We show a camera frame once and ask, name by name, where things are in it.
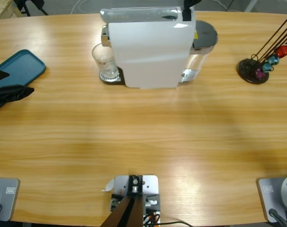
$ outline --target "label sticker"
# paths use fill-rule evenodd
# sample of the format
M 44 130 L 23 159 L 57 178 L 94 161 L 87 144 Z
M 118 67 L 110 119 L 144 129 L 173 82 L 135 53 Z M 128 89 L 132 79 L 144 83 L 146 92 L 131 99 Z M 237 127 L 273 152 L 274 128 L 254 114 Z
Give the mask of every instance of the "label sticker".
M 263 191 L 264 192 L 274 192 L 274 189 L 273 189 L 272 185 L 263 186 Z
M 198 33 L 195 31 L 194 39 L 198 39 Z
M 7 188 L 6 194 L 15 194 L 16 188 Z

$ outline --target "white coffee machine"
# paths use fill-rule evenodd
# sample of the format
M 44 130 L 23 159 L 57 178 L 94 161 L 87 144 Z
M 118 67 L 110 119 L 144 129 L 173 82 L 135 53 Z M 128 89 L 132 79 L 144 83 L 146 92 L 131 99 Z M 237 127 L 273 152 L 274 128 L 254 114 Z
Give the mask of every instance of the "white coffee machine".
M 193 5 L 200 1 L 102 9 L 101 17 L 107 23 L 102 28 L 102 45 L 112 48 L 119 69 L 119 78 L 111 82 L 139 88 L 176 87 L 193 45 Z

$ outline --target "blue tray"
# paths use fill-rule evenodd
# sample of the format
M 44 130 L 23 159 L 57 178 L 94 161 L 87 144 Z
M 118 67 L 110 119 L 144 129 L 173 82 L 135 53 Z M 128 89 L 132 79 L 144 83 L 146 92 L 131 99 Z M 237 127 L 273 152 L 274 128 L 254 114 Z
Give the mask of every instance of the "blue tray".
M 10 76 L 0 80 L 0 87 L 16 84 L 27 86 L 39 77 L 45 68 L 45 64 L 30 51 L 18 51 L 0 64 L 0 70 L 10 74 Z

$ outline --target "white cable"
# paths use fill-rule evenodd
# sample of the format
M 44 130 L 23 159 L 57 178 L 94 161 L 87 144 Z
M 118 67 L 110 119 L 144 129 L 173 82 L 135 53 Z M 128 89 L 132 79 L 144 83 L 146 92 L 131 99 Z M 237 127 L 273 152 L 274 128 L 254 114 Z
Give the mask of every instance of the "white cable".
M 225 9 L 226 11 L 229 11 L 229 12 L 241 12 L 241 11 L 237 11 L 237 10 L 228 10 L 227 6 L 225 6 L 224 4 L 222 4 L 219 0 L 211 0 L 211 1 L 217 2 L 219 5 L 221 5 L 222 7 L 224 7 L 224 9 Z
M 78 10 L 79 10 L 79 12 L 82 12 L 82 13 L 94 13 L 94 12 L 86 12 L 86 11 L 83 11 L 83 10 L 81 9 L 81 6 L 82 6 L 85 2 L 87 2 L 87 1 L 89 1 L 89 0 L 84 0 L 81 4 L 78 5 Z
M 222 4 L 219 0 L 212 0 L 217 2 L 219 5 L 221 5 L 222 7 L 224 7 L 225 10 L 228 10 L 227 6 L 225 6 L 224 4 Z
M 73 11 L 75 9 L 75 7 L 77 6 L 77 4 L 80 2 L 81 0 L 78 0 L 77 3 L 73 6 L 72 10 L 71 10 L 71 13 L 70 14 L 73 14 Z

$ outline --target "wooden table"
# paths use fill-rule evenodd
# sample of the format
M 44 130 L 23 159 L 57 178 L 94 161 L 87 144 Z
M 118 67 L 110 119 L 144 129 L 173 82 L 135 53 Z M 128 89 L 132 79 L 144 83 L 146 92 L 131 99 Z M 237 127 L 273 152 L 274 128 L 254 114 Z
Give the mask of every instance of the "wooden table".
M 0 177 L 21 181 L 13 220 L 99 226 L 116 175 L 155 174 L 162 220 L 265 221 L 256 180 L 287 175 L 287 57 L 262 85 L 236 64 L 286 15 L 198 12 L 218 45 L 176 89 L 103 84 L 99 15 L 0 20 L 0 63 L 29 49 L 47 65 L 28 98 L 0 109 Z

